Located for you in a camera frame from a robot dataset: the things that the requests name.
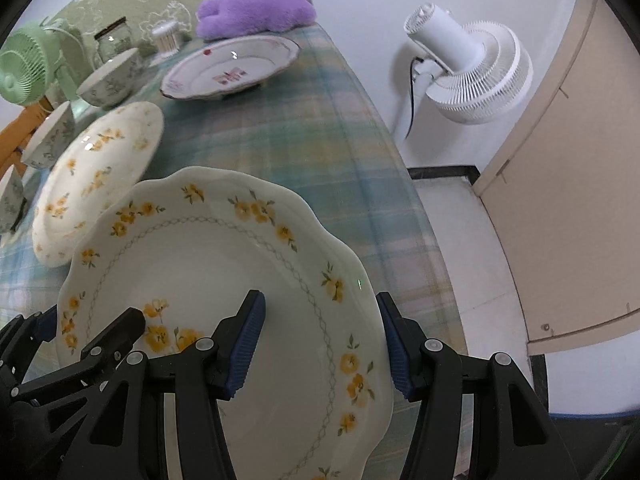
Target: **white fan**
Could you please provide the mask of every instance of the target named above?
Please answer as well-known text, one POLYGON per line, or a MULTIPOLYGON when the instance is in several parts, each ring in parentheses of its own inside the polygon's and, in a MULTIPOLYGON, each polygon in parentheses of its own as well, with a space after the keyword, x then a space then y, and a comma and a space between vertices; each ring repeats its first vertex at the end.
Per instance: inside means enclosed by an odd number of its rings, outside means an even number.
POLYGON ((414 67, 414 92, 402 106, 394 129, 396 140, 408 135, 414 108, 425 95, 451 121, 481 124, 507 113, 529 91, 531 58, 505 25, 461 26, 429 3, 406 19, 404 31, 428 56, 414 67))

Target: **plaid tablecloth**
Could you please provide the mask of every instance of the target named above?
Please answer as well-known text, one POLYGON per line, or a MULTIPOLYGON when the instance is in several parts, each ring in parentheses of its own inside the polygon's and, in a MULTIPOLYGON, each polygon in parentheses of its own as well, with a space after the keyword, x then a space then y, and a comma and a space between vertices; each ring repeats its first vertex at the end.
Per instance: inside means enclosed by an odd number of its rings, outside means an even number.
MULTIPOLYGON (((465 352, 460 316, 442 254, 398 150, 360 82, 319 26, 284 34, 300 58, 264 85, 220 101, 177 102, 158 88, 185 54, 142 75, 128 102, 147 100, 164 112, 165 130, 145 178, 185 166, 243 171, 289 187, 322 225, 360 257, 376 292, 388 290, 425 332, 465 352)), ((36 195, 46 173, 27 177, 36 195)), ((68 266, 41 266, 31 247, 33 208, 0 243, 0 323, 45 310, 57 301, 68 266)), ((32 374, 56 366, 52 344, 41 348, 32 374)), ((396 392, 386 437, 372 453, 366 480, 400 475, 418 413, 396 392)), ((458 470, 468 462, 470 405, 465 403, 458 470)))

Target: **beige door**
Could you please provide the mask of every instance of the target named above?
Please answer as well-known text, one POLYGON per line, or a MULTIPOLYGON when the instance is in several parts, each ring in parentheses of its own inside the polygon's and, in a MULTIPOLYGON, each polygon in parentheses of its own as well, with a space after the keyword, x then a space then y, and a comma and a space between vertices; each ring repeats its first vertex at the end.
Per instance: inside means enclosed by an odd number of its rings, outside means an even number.
POLYGON ((561 91, 481 198, 531 341, 564 341, 550 351, 640 328, 640 56, 603 0, 561 91))

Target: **cotton swab container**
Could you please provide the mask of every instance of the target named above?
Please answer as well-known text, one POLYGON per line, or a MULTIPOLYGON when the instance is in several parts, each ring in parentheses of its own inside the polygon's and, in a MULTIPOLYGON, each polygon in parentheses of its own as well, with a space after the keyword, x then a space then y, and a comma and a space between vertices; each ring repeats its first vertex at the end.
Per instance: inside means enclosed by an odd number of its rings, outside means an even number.
POLYGON ((158 56, 162 58, 177 54, 182 43, 179 32, 179 24, 175 20, 164 22, 154 27, 151 35, 158 48, 158 56))

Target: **purple plush toy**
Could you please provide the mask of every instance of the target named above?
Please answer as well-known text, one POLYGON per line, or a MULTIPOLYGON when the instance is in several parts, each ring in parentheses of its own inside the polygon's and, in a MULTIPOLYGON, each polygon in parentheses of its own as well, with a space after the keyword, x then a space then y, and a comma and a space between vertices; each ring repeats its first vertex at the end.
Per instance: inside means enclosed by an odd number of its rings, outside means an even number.
POLYGON ((316 10, 311 0, 204 0, 197 16, 198 36, 210 41, 311 25, 316 10))

